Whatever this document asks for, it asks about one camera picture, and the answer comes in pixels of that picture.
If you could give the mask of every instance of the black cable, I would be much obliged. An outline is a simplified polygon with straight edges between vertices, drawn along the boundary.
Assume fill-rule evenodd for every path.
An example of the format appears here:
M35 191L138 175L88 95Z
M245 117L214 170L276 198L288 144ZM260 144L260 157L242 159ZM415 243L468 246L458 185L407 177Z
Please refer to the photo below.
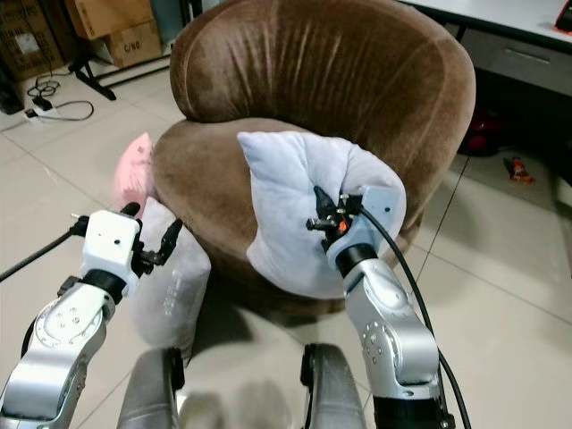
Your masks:
M20 358L23 358L24 355L26 354L26 352L28 351L29 340L32 338L32 333L34 332L34 324L36 324L36 317L34 317L34 320L32 320L32 323L29 324L28 330L26 331L26 334L24 335L24 339L21 342Z
M20 0L20 5L21 5L21 9L24 15L24 20L26 21L26 24L28 26L29 32L31 33L32 37L36 40L36 42L38 42L38 38L36 37L36 32L34 31L34 29L32 28L30 22L29 22L29 16L28 16L28 11L26 10L26 6L24 5L24 1ZM44 57L44 59L47 62L47 66L49 68L49 73L48 74L44 74L42 76L37 76L36 77L36 82L34 83L34 86L29 88L26 91L26 94L32 98L35 97L39 97L39 98L46 98L46 97L52 97L55 92L62 86L62 84L60 84L60 82L58 82L57 80L54 80L54 76L70 76L72 74L71 71L68 71L66 73L54 73L54 70L52 68L52 61L49 58L49 55L46 54L45 49L39 45L38 43L38 47L40 48L40 53L42 54L42 56ZM85 121L88 118L91 117L91 115L93 115L94 113L94 106L88 101L88 100L77 100L77 101L68 101L67 103L62 103L60 105L55 105L54 107L63 107L65 105L73 105L73 104L87 104L89 105L91 111L84 117L82 118L63 118L63 117L54 117L54 116L44 116L41 115L40 117L42 118L46 118L46 119L51 119L53 121L72 121L72 122L76 122L76 121Z
M51 69L50 63L50 72L49 74L44 74L42 76L36 77L36 83L34 86L29 88L26 91L30 97L41 97L41 98L48 98L55 94L55 92L62 86L60 82L54 80L54 76L69 76L72 72L69 71L67 73L53 73Z
M445 374L449 377L450 386L453 389L453 393L455 394L455 399L457 400L458 404L458 412L461 415L461 420L463 421L463 426L465 429L471 429L471 422L468 418L467 406L465 405L465 401L463 400L463 393L461 393L460 387L458 387L457 378L455 374L453 374L453 370L449 366L449 362L445 359L445 356L439 350L439 360L441 365L443 365L443 369L445 370Z
M65 103L61 103L60 105L55 105L54 108L60 108L60 107L64 107L65 105L88 105L89 106L89 113L86 114L85 116L81 117L81 118L66 118L66 117L55 117L55 116L45 116L45 115L41 115L39 116L40 119L50 119L53 121L85 121L87 119L89 119L93 113L95 112L96 108L93 106L93 104L91 104L90 101L88 100L77 100L77 101L66 101Z
M39 257L42 257L43 255L45 255L50 250L58 247L60 244L62 244L64 241L66 241L70 237L72 237L74 235L79 235L81 237L85 237L86 231L88 230L88 223L89 223L89 216L80 216L80 218L76 221L76 223L74 225L72 225L70 227L70 229L64 235L62 235L59 239L52 241L50 244L41 248L36 253L30 255L29 257L27 257L23 261L20 261L18 264L16 264L12 268L1 273L0 274L0 282L3 282L8 277L10 277L12 274L18 273L23 267L31 264L36 259L38 259Z
M425 301L423 300L423 297L421 296L421 290L419 290L419 287L417 286L417 282L415 280L415 277L411 273L411 270L409 269L409 265L406 262L405 257L401 253L400 248L398 248L397 244L395 244L395 241L393 241L390 234L385 230L385 228L383 228L383 225L381 225L379 223L379 221L377 221L377 219L375 219L374 216L365 207L361 206L359 208L359 211L382 234L383 238L390 245L390 248L393 251L393 253L395 254L396 258L398 258L398 260L400 261L401 267L403 268L403 271L405 272L405 275L408 278L408 281L409 281L409 284L411 285L411 289L413 291L413 294L415 295L415 298L417 300L417 304L419 305L419 310L421 311L421 316L423 317L423 321L425 323L425 326L427 327L429 332L434 337L433 326L431 324L431 319L429 317L429 313L427 312L427 307L425 306ZM443 366L443 369L445 370L445 374L447 375L447 377L450 380L450 384L451 384L451 387L453 389L453 392L455 393L455 399L457 400L458 410L459 410L459 413L461 415L461 420L463 421L463 426L465 426L465 429L471 429L471 423L470 423L469 417L468 417L467 406L465 405L465 401L463 400L463 395L461 393L461 389L458 386L457 379L455 378L455 375L453 374L453 371L450 368L449 363L447 362L447 360L445 359L445 356L441 353L440 350L439 350L439 361L441 362L441 365ZM445 394L444 394L444 387L443 387L443 382L442 382L441 369L439 369L438 375L439 375L439 389L440 389L440 394L442 396L443 410L445 412L447 412L447 403L445 401Z
M58 247L60 244L62 244L64 241L66 241L67 239L69 239L72 235L74 235L73 231L69 230L67 231L62 237L60 237L57 240L52 241L50 244L48 244L47 246L41 248L40 250L38 250L36 253L30 255L29 257L27 257L26 259L20 261L18 264L16 264L15 266L13 266L12 268L10 268L9 270L3 272L0 274L0 282L3 282L4 280L6 280L8 277L10 277L12 274L18 273L23 267L25 267L28 264L31 264L32 262L34 262L36 259L38 259L39 257L42 257L43 255L45 255L47 252L49 252L50 250L52 250L53 248Z

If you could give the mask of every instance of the brown armchair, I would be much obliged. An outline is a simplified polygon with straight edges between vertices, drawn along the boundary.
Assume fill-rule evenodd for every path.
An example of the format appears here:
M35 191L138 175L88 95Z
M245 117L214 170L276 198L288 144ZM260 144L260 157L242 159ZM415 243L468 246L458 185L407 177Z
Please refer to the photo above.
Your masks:
M235 0L193 21L171 59L187 117L154 152L159 197L189 227L211 285L259 310L316 315L340 300L294 296L247 260L257 220L241 130L343 137L395 170L408 193L407 248L475 103L467 53L439 24L392 0Z

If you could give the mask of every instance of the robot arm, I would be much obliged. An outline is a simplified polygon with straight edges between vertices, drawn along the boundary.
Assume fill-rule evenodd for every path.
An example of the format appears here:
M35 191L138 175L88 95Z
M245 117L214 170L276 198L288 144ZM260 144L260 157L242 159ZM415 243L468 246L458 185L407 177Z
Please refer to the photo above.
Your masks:
M69 427L115 306L171 255L181 226L176 221L169 228L159 252L144 252L139 221L108 211L90 216L83 279L39 313L28 351L0 397L0 429Z
M343 277L346 309L362 345L374 395L377 427L452 428L440 406L439 350L417 317L392 269L376 253L381 236L360 214L363 206L389 224L397 195L365 187L361 196L341 196L336 206L316 189L319 219L310 230L325 231L330 265Z

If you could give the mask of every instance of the cardboard box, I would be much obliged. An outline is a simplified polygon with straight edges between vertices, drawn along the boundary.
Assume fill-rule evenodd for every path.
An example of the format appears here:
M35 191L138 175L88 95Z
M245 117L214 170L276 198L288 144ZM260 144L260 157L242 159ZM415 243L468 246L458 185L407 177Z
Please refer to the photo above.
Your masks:
M65 0L73 27L94 40L154 19L150 0Z
M163 52L155 21L117 31L91 44L99 58L119 68L157 58Z
M63 66L38 0L3 0L0 6L0 56L15 80Z

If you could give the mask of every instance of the desk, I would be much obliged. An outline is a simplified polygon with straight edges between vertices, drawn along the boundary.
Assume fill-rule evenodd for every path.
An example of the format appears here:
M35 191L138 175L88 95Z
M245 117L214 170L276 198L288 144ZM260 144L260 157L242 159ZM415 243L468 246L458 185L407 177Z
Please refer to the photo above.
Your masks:
M572 36L553 29L566 0L400 0L437 21L572 55Z

